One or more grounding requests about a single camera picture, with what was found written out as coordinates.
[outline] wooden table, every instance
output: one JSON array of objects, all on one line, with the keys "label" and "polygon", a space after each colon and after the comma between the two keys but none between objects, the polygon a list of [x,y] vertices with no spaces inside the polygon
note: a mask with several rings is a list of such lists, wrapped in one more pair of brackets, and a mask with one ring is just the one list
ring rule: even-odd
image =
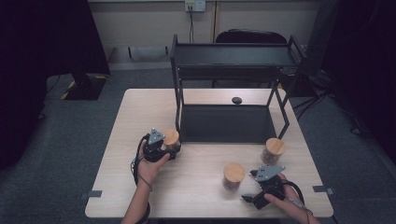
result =
[{"label": "wooden table", "polygon": [[[265,104],[266,89],[185,89],[185,101],[191,104],[231,104],[235,96],[243,104]],[[330,217],[332,205],[326,192],[314,192],[322,186],[303,134],[289,103],[286,105],[290,126],[282,140],[286,152],[277,165],[284,165],[288,180],[303,192],[306,206],[316,217]],[[278,104],[270,111],[276,131],[284,121]],[[88,217],[123,217],[135,191],[130,170],[131,160],[143,135],[151,128],[164,131],[175,128],[176,98],[173,89],[136,89],[125,92],[119,114],[108,140],[105,155],[92,190],[101,190],[99,198],[90,198]],[[242,194],[257,194],[259,184],[248,174],[262,165],[262,144],[182,143],[177,159],[161,169],[149,201],[151,218],[270,218],[287,217],[267,205],[257,210],[242,200]],[[235,192],[222,186],[223,169],[231,161],[241,163],[247,175]]]}]

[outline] hand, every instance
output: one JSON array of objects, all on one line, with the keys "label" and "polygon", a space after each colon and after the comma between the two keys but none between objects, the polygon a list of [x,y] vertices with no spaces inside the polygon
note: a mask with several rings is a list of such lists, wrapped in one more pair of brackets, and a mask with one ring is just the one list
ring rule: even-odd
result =
[{"label": "hand", "polygon": [[[287,180],[283,174],[278,174],[282,180]],[[299,208],[294,203],[290,202],[288,198],[293,199],[295,202],[299,204],[303,204],[298,197],[297,193],[294,189],[289,185],[284,185],[283,190],[285,191],[286,198],[283,201],[280,201],[277,197],[272,194],[264,194],[264,198],[282,209],[289,217],[294,218],[299,223],[319,223],[319,221],[309,212],[302,208]]]},{"label": "hand", "polygon": [[[139,148],[139,155],[143,155],[143,147],[146,144],[146,140],[144,140]],[[160,172],[160,168],[169,161],[170,154],[165,154],[159,161],[150,162],[146,159],[141,159],[138,166],[138,183],[142,182],[142,178],[152,186],[154,183],[155,178],[157,177],[158,173]]]}]

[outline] black chair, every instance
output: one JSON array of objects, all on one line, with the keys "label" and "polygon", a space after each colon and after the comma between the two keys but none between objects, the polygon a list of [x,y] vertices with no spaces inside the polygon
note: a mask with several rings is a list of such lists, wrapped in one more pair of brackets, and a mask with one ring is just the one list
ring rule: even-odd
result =
[{"label": "black chair", "polygon": [[[287,44],[288,41],[283,35],[274,32],[248,30],[248,29],[231,29],[220,33],[215,40],[216,43],[261,43],[261,44]],[[212,81],[212,88],[215,88],[217,80]]]}]

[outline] cable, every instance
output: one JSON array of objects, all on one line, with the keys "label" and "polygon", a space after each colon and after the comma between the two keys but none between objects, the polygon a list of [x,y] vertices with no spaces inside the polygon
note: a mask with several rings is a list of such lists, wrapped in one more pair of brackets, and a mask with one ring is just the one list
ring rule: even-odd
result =
[{"label": "cable", "polygon": [[[218,1],[215,1],[214,2],[214,8],[218,8]],[[217,12],[218,12],[218,10],[216,9],[215,10],[215,15],[214,15],[214,21],[217,21],[218,20],[218,14],[217,14]],[[216,27],[216,22],[214,22],[214,24],[213,24],[213,36],[212,36],[212,42],[213,43],[215,43],[216,42],[216,30],[217,30],[217,27]]]},{"label": "cable", "polygon": [[[315,91],[311,79],[309,79],[309,83],[311,84],[312,90],[314,90],[315,94],[316,94],[318,97],[320,97],[320,95]],[[362,131],[364,131],[365,133],[369,133],[368,130],[366,130],[364,127],[361,126],[361,124],[359,123],[359,121],[356,119],[355,116],[353,116],[352,113],[350,113],[349,111],[347,111],[347,110],[345,110],[345,109],[343,109],[343,108],[341,108],[341,107],[339,107],[339,106],[330,104],[329,102],[327,102],[327,101],[325,101],[325,100],[323,100],[323,102],[324,102],[326,105],[329,105],[329,106],[331,106],[331,107],[333,107],[333,108],[335,108],[335,109],[338,109],[338,110],[343,111],[344,113],[348,114],[348,115],[349,115],[350,117],[352,117],[352,119],[355,121],[356,125],[358,125],[359,130],[362,130]]]},{"label": "cable", "polygon": [[136,156],[134,158],[134,160],[131,161],[131,172],[134,175],[134,182],[137,185],[137,180],[138,180],[138,176],[140,177],[141,180],[143,180],[143,182],[145,182],[148,187],[149,187],[149,191],[152,191],[152,186],[149,184],[149,182],[143,178],[143,176],[141,174],[139,174],[138,171],[138,166],[141,160],[145,159],[144,155],[140,155],[140,147],[142,146],[143,140],[146,141],[149,139],[149,134],[146,134],[145,136],[142,137],[142,139],[139,142],[139,145],[137,147],[137,151],[136,151]]},{"label": "cable", "polygon": [[306,104],[308,104],[309,102],[315,100],[316,98],[317,98],[316,96],[315,96],[315,97],[312,97],[311,99],[306,100],[306,101],[300,103],[299,105],[295,105],[292,109],[295,110],[295,109],[297,109],[297,108],[300,107],[300,106],[306,105]]},{"label": "cable", "polygon": [[315,105],[317,105],[317,104],[320,103],[321,101],[322,101],[322,98],[321,98],[321,97],[316,97],[315,100],[314,100],[311,104],[309,104],[306,108],[303,109],[303,111],[302,111],[302,112],[300,113],[300,115],[298,116],[297,120],[300,120],[301,116],[303,115],[303,113],[304,113],[307,109],[314,107]]},{"label": "cable", "polygon": [[194,43],[194,24],[192,22],[192,7],[189,7],[189,13],[190,13],[190,20],[191,20],[191,26],[190,26],[190,43]]},{"label": "cable", "polygon": [[279,193],[282,194],[289,202],[293,203],[294,205],[296,205],[297,207],[299,207],[299,208],[301,208],[301,209],[303,209],[305,211],[306,220],[307,220],[307,222],[309,224],[308,212],[311,213],[312,216],[314,215],[314,213],[311,210],[309,210],[308,208],[305,207],[303,193],[301,192],[300,188],[296,184],[294,184],[293,182],[291,182],[289,180],[281,179],[281,181],[282,181],[282,185],[290,185],[292,188],[294,188],[294,190],[297,192],[297,195],[298,195],[298,197],[299,197],[299,199],[300,199],[300,201],[302,203],[299,203],[299,202],[295,201],[294,199],[292,199],[291,197],[288,197],[287,195],[285,195],[282,192],[279,192]]},{"label": "cable", "polygon": [[337,221],[337,219],[335,218],[334,215],[332,215],[332,220],[333,220],[336,224],[338,224],[338,221]]},{"label": "cable", "polygon": [[46,92],[46,94],[48,94],[50,91],[52,91],[52,89],[56,86],[56,84],[58,84],[59,79],[61,79],[61,75],[58,76],[58,79],[56,79],[55,83],[49,88],[49,90]]}]

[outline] gray carpet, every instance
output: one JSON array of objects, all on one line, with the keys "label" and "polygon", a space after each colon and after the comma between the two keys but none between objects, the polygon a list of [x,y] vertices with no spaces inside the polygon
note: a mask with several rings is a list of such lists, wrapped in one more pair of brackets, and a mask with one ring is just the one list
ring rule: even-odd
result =
[{"label": "gray carpet", "polygon": [[[79,197],[92,189],[124,92],[173,88],[171,70],[114,71],[97,101],[61,100],[73,79],[69,75],[57,79],[48,80],[53,89],[45,101],[45,117],[23,157],[0,172],[0,223],[120,223],[120,219],[86,217],[87,201]],[[210,81],[186,84],[186,88],[210,87]],[[290,102],[297,105],[307,99]],[[394,164],[374,139],[349,131],[353,120],[337,99],[325,96],[299,122],[324,186],[334,191],[329,197],[338,222],[394,223]],[[336,223],[331,218],[321,221]]]}]

